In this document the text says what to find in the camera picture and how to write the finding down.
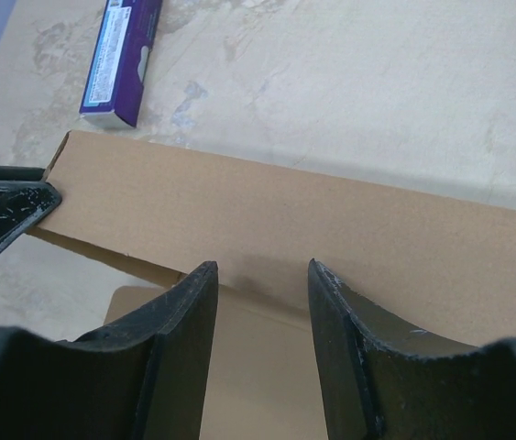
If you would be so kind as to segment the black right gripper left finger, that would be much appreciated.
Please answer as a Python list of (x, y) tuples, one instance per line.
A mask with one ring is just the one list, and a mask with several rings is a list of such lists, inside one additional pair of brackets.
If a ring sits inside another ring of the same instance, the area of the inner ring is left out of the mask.
[(0, 327), (0, 439), (196, 439), (218, 304), (206, 261), (78, 339)]

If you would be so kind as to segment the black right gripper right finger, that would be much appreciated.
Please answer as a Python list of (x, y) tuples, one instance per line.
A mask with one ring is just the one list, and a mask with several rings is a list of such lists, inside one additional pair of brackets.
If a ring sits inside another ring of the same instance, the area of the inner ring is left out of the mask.
[(516, 337), (474, 347), (421, 329), (323, 263), (308, 299), (332, 439), (516, 439)]

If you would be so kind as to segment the brown cardboard box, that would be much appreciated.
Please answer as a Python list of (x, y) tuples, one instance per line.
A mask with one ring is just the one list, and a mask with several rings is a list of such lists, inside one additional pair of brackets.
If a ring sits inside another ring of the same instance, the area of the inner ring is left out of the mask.
[(35, 237), (162, 287), (217, 264), (204, 439), (332, 439), (312, 260), (436, 335), (516, 337), (516, 211), (82, 131), (46, 180), (62, 201)]

